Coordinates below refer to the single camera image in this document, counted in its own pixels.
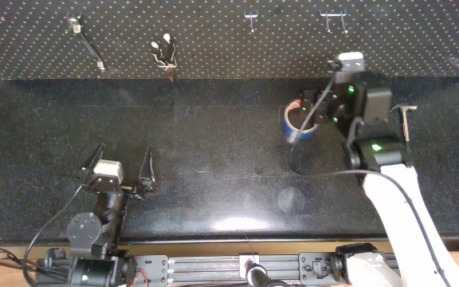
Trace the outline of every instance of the green led light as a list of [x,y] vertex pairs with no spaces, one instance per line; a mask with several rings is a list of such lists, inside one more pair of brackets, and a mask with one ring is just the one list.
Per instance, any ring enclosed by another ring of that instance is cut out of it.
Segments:
[[376,143],[373,143],[373,144],[371,145],[371,148],[373,148],[373,151],[380,151],[380,150],[382,150],[382,147],[380,147],[380,146],[379,146],[378,144],[376,144]]

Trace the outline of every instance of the black table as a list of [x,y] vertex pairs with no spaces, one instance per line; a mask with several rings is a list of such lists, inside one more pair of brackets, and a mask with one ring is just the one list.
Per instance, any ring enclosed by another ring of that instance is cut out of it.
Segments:
[[[136,179],[147,147],[158,191],[131,201],[123,243],[183,240],[353,240],[386,237],[352,176],[310,178],[288,167],[282,108],[319,80],[0,81],[0,244],[28,242],[72,195],[77,168],[104,142],[105,159]],[[426,206],[444,237],[459,237],[459,78],[394,78],[409,114]],[[398,121],[391,113],[391,123]],[[312,173],[344,169],[337,131],[302,144]],[[65,244],[90,211],[82,194],[41,236]]]

